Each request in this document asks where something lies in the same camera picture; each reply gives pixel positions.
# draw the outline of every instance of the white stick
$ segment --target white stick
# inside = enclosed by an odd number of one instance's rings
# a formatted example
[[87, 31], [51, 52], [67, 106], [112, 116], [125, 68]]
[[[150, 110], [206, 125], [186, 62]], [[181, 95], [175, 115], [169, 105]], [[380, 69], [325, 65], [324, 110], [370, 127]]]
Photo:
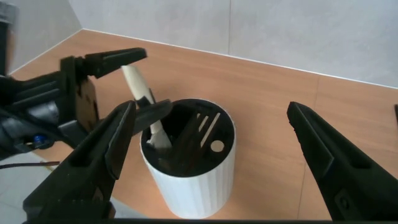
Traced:
[[[140, 71], [135, 66], [122, 66], [124, 77], [126, 78], [127, 85], [129, 86], [132, 94], [136, 100], [140, 100], [146, 97], [150, 104], [154, 104], [154, 99], [149, 91], [148, 85], [144, 78], [142, 77]], [[150, 142], [153, 143], [154, 147], [156, 145], [160, 147], [171, 147], [170, 140], [168, 139], [166, 133], [164, 133], [162, 123], [156, 121], [150, 126], [150, 133], [152, 134]], [[155, 134], [159, 133], [158, 139], [155, 139]]]

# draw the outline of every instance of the blue component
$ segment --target blue component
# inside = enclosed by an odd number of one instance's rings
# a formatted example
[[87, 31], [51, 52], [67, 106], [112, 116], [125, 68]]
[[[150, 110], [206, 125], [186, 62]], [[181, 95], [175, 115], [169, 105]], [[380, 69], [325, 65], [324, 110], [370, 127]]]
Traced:
[[47, 140], [47, 137], [41, 134], [38, 134], [33, 137], [33, 142], [34, 143], [43, 143], [45, 140]]

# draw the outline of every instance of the wooden table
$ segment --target wooden table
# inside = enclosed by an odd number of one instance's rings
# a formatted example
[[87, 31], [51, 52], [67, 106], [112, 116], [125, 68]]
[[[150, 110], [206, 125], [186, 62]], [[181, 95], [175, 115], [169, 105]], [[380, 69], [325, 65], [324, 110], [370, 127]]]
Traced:
[[[330, 219], [287, 116], [290, 101], [323, 116], [365, 153], [398, 177], [398, 90], [288, 68], [83, 30], [18, 70], [25, 80], [58, 69], [69, 55], [144, 47], [137, 62], [158, 100], [204, 98], [225, 108], [236, 124], [233, 192], [211, 218]], [[94, 80], [103, 118], [132, 95], [120, 70]], [[36, 153], [62, 160], [63, 143]], [[131, 140], [113, 196], [153, 218], [175, 218]]]

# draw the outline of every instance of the pen holder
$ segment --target pen holder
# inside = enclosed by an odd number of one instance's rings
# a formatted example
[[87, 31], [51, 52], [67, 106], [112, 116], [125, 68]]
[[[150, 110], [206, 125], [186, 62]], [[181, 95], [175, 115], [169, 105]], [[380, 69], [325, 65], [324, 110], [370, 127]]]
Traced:
[[199, 99], [173, 102], [162, 119], [173, 144], [156, 152], [141, 135], [142, 156], [171, 212], [181, 218], [206, 218], [228, 200], [233, 185], [236, 131], [229, 114]]

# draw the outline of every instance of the black cable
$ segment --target black cable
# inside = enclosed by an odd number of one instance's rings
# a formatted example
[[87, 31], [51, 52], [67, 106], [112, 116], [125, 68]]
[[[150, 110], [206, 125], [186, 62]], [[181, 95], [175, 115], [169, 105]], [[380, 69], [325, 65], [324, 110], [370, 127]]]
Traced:
[[30, 167], [30, 166], [56, 166], [56, 165], [59, 165], [59, 163], [60, 163], [60, 161], [4, 164], [4, 165], [0, 165], [0, 169], [6, 169], [6, 168], [12, 168], [12, 167]]

